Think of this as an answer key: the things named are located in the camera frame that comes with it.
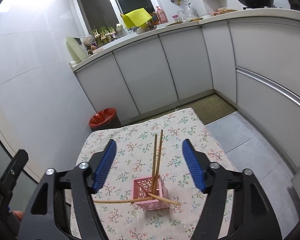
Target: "kitchen counter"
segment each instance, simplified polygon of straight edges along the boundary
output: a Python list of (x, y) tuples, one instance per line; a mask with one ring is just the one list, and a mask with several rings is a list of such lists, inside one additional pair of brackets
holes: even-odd
[(98, 52), (86, 60), (80, 62), (76, 66), (72, 67), (72, 70), (75, 72), (82, 68), (83, 66), (87, 65), (88, 63), (94, 61), (95, 59), (98, 59), (99, 57), (116, 50), (122, 46), (128, 45), (130, 43), (133, 43), (135, 41), (142, 40), (147, 37), (151, 37), (153, 35), (158, 35), (160, 33), (169, 32), (173, 30), (181, 30), (184, 28), (192, 27), (192, 26), (198, 26), (198, 25), (204, 25), (208, 23), (218, 22), (218, 21), (224, 21), (224, 20), (230, 20), (230, 19), (236, 19), (236, 18), (245, 18), (245, 17), (279, 17), (279, 18), (285, 18), (285, 19), (291, 19), (296, 20), (300, 22), (300, 11), (295, 10), (289, 10), (289, 9), (280, 9), (280, 8), (260, 8), (260, 9), (247, 9), (247, 10), (241, 10), (241, 11), (235, 11), (230, 12), (226, 14), (221, 14), (213, 17), (209, 17), (207, 19), (203, 19), (197, 22), (188, 22), (188, 23), (181, 23), (177, 25), (167, 26), (170, 23), (161, 24), (158, 25), (157, 28), (153, 31), (149, 31), (146, 33), (142, 33), (137, 35), (136, 33), (129, 34), (123, 38), (117, 39), (115, 41), (112, 41), (109, 44), (106, 44), (103, 46), (104, 50), (101, 52)]

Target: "gray floor tile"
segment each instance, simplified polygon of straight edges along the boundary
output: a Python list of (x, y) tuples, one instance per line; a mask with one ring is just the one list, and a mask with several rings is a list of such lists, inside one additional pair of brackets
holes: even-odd
[(297, 192), (279, 165), (263, 178), (260, 184), (277, 218), (284, 215), (287, 210), (291, 216), (300, 217), (300, 200)]
[(257, 134), (256, 137), (258, 137), (259, 141), (267, 148), (276, 162), (278, 164), (281, 163), (283, 160), (281, 154), (278, 152), (277, 148), (272, 144), (272, 142), (270, 142), (269, 139), (264, 135), (264, 133), (261, 132)]
[(293, 207), (288, 207), (284, 211), (283, 215), (278, 219), (282, 239), (284, 239), (291, 232), (298, 222), (299, 217), (296, 215)]
[(229, 114), (206, 127), (225, 152), (236, 148), (259, 133), (239, 112)]
[(278, 164), (257, 136), (226, 153), (237, 171), (249, 168), (262, 180)]
[(290, 164), (287, 164), (286, 161), (283, 160), (279, 165), (284, 174), (287, 176), (288, 180), (291, 181), (296, 173), (294, 172)]

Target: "trash can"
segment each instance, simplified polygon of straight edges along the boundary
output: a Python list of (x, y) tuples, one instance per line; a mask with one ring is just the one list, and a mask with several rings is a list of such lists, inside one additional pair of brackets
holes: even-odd
[(106, 108), (97, 112), (89, 121), (93, 131), (122, 127), (115, 108)]

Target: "metal screw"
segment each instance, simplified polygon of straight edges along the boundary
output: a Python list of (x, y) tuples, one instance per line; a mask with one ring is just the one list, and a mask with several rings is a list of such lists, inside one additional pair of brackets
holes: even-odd
[(83, 169), (83, 170), (86, 169), (86, 168), (88, 168), (88, 166), (89, 166), (88, 163), (80, 163), (80, 164), (79, 164), (79, 168), (80, 168), (80, 169)]
[(213, 168), (213, 169), (219, 169), (220, 164), (219, 163), (210, 163), (210, 167)]
[(46, 170), (47, 175), (52, 175), (54, 173), (54, 169), (50, 168)]
[(250, 169), (244, 169), (243, 173), (248, 175), (248, 176), (252, 175), (252, 171)]

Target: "yellow cloth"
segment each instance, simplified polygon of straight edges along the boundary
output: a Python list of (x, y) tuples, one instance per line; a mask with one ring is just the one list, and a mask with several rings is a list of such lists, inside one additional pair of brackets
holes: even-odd
[(149, 21), (151, 18), (151, 15), (148, 14), (144, 8), (134, 10), (122, 16), (124, 24), (128, 29), (130, 29), (133, 26), (144, 27), (146, 25), (146, 22)]

